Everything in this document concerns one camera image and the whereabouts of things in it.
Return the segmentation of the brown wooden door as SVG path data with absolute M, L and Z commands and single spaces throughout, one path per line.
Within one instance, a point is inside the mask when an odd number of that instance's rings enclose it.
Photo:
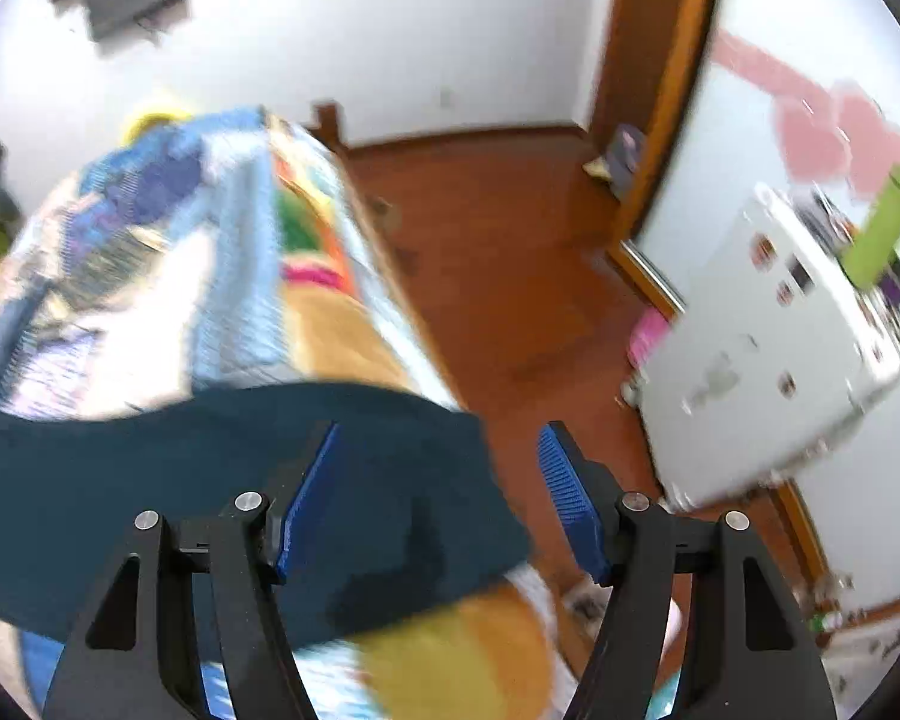
M 644 133 L 628 192 L 617 192 L 610 241 L 627 241 L 649 213 L 685 120 L 717 0 L 613 0 L 589 133 L 606 148 L 617 127 Z

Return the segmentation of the green bottle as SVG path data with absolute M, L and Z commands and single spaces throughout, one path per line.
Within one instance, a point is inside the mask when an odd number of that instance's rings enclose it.
M 888 270 L 900 241 L 900 164 L 889 169 L 886 182 L 871 204 L 870 215 L 839 255 L 842 271 L 855 289 L 870 291 Z

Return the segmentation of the blue patchwork bedspread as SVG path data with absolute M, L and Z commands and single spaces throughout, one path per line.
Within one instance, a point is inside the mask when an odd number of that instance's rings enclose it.
M 162 122 L 0 263 L 0 622 L 43 717 L 559 717 L 531 552 L 305 127 Z

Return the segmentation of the white mini fridge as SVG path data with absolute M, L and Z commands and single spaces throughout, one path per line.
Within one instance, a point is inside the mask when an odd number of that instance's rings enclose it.
M 772 488 L 900 381 L 900 321 L 759 185 L 621 395 L 672 511 Z

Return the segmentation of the grey slippers on floor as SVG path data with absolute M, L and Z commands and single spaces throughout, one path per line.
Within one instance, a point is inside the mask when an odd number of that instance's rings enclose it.
M 604 182 L 618 200 L 631 192 L 635 174 L 642 163 L 645 135 L 631 124 L 619 124 L 605 151 L 583 165 L 583 172 Z

